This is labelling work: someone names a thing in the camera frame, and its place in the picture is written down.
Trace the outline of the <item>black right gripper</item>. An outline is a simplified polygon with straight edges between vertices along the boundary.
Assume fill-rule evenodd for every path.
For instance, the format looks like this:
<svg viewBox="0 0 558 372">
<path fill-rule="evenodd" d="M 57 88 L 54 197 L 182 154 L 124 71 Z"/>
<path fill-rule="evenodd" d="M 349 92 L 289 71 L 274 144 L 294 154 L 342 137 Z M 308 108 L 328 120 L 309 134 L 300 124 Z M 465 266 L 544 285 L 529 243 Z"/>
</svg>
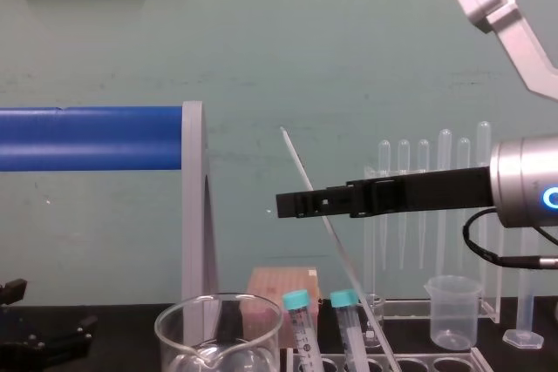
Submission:
<svg viewBox="0 0 558 372">
<path fill-rule="evenodd" d="M 413 175 L 351 180 L 347 186 L 372 186 L 404 181 L 404 211 L 438 211 L 493 206 L 486 166 Z"/>
</svg>

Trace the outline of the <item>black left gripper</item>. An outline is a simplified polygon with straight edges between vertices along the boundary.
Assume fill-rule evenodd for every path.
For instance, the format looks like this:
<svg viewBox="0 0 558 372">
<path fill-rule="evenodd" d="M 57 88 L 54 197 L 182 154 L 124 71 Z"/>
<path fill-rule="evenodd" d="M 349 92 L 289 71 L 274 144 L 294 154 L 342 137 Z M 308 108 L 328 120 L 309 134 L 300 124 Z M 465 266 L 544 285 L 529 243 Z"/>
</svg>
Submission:
<svg viewBox="0 0 558 372">
<path fill-rule="evenodd" d="M 1 317 L 8 306 L 21 301 L 27 280 L 15 279 L 1 285 Z M 2 371 L 44 371 L 52 362 L 69 362 L 87 357 L 96 333 L 98 317 L 90 315 L 76 325 L 54 335 L 24 332 L 1 336 Z"/>
</svg>

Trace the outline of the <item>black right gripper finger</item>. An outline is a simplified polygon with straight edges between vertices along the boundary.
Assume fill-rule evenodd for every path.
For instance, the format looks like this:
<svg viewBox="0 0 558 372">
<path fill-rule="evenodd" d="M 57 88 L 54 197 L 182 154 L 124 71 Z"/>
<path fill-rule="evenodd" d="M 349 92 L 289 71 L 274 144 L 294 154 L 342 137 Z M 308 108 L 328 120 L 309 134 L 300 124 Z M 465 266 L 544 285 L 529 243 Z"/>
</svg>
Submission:
<svg viewBox="0 0 558 372">
<path fill-rule="evenodd" d="M 331 186 L 276 195 L 279 218 L 349 215 L 367 218 L 404 209 L 404 181 L 372 186 Z"/>
</svg>

